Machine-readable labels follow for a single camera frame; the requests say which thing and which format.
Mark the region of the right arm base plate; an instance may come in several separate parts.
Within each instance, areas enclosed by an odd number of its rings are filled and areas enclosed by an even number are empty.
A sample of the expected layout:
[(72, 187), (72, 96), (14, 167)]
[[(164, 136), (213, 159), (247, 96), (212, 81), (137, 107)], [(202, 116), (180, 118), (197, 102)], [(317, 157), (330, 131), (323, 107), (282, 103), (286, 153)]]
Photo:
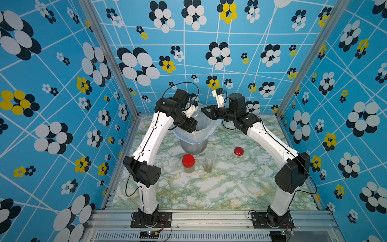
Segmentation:
[(289, 212), (283, 216), (267, 212), (251, 212), (249, 218), (252, 220), (254, 228), (262, 229), (284, 229), (294, 228), (294, 222)]

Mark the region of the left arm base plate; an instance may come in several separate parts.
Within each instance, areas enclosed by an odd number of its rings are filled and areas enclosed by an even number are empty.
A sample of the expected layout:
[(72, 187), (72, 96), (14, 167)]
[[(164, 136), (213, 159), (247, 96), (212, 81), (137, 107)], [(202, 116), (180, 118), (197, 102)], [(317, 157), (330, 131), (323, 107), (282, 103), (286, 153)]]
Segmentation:
[(156, 212), (149, 215), (142, 211), (132, 214), (131, 228), (170, 228), (172, 212)]

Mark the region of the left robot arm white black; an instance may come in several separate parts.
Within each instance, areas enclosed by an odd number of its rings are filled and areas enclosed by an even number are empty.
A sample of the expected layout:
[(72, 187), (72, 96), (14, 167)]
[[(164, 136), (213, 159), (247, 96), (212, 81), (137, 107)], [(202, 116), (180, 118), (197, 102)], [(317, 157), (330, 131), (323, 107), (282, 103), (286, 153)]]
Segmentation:
[(140, 146), (132, 156), (126, 156), (123, 164), (140, 189), (138, 215), (146, 226), (154, 226), (159, 217), (159, 204), (154, 185), (161, 175), (161, 168), (154, 165), (160, 144), (172, 125), (188, 133), (196, 130), (197, 121), (192, 114), (197, 107), (187, 107), (190, 95), (177, 89), (173, 97), (160, 98), (155, 107), (152, 122)]

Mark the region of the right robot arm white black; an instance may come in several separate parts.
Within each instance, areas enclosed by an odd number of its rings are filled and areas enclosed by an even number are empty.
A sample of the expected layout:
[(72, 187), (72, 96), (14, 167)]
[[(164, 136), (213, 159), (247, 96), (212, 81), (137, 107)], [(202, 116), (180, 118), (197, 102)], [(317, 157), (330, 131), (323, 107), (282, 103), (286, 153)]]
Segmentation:
[(279, 167), (275, 175), (277, 189), (266, 215), (267, 224), (278, 228), (290, 218), (289, 208), (294, 196), (309, 177), (310, 156), (285, 144), (265, 126), (258, 115), (249, 113), (242, 94), (232, 93), (225, 97), (223, 90), (218, 88), (212, 92), (212, 96), (216, 98), (216, 105), (202, 108), (202, 113), (212, 120), (233, 122), (236, 129), (261, 145)]

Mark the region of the red jar lid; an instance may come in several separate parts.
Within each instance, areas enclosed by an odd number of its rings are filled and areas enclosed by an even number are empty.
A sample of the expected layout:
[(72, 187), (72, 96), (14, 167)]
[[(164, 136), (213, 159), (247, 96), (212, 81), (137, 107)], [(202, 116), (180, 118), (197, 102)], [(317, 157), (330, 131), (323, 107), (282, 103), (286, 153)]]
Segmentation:
[(244, 149), (241, 147), (235, 147), (234, 154), (237, 156), (243, 156), (244, 155)]

